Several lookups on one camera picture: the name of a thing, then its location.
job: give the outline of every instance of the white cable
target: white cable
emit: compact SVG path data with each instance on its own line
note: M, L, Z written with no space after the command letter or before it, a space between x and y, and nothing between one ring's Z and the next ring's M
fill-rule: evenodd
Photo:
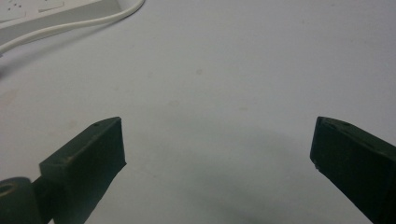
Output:
M88 21L76 21L76 22L71 22L71 23L66 23L66 24L61 24L61 25L55 25L51 27L47 27L41 30L36 30L33 31L29 34L26 35L21 35L11 41L8 41L6 44L3 44L0 46L0 57L6 53L7 51L16 48L19 45L25 44L29 41L38 39L39 37L42 36L49 36L49 35L56 35L61 32L81 28L81 27L87 27L87 26L94 26L94 25L99 25L99 24L104 24L104 23L110 23L113 21L119 21L122 20L132 14L134 14L139 8L143 6L146 0L138 0L137 3L135 3L132 7L129 7L126 10L123 10L122 12L116 13L111 16L106 16L103 18L99 19L93 19L93 20L88 20Z

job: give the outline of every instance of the white table surface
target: white table surface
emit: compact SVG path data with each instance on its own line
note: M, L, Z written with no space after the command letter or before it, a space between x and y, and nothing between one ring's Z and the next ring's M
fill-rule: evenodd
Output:
M148 0L0 58L0 179L122 118L87 223L370 223L309 160L317 116L396 145L396 2Z

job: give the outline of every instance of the dark green plastic part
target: dark green plastic part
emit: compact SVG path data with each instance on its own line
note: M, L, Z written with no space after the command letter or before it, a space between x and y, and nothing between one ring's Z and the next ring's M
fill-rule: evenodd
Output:
M53 218L56 224L82 224L125 165L121 119L96 122L42 161L41 176L33 184L22 178L18 186L24 191L16 188L0 194L0 223L24 223L12 218L34 217L26 223L48 223ZM5 214L11 217L7 222L2 221Z
M337 119L319 117L311 160L374 223L396 223L396 147Z

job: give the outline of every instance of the white power strip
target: white power strip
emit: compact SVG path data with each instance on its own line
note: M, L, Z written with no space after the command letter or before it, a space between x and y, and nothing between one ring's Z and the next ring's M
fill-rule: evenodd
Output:
M7 51L38 38L81 27L122 20L134 14L145 0L120 10L117 0L3 0L0 23L0 57Z
M120 11L117 0L1 0L0 45L35 30Z

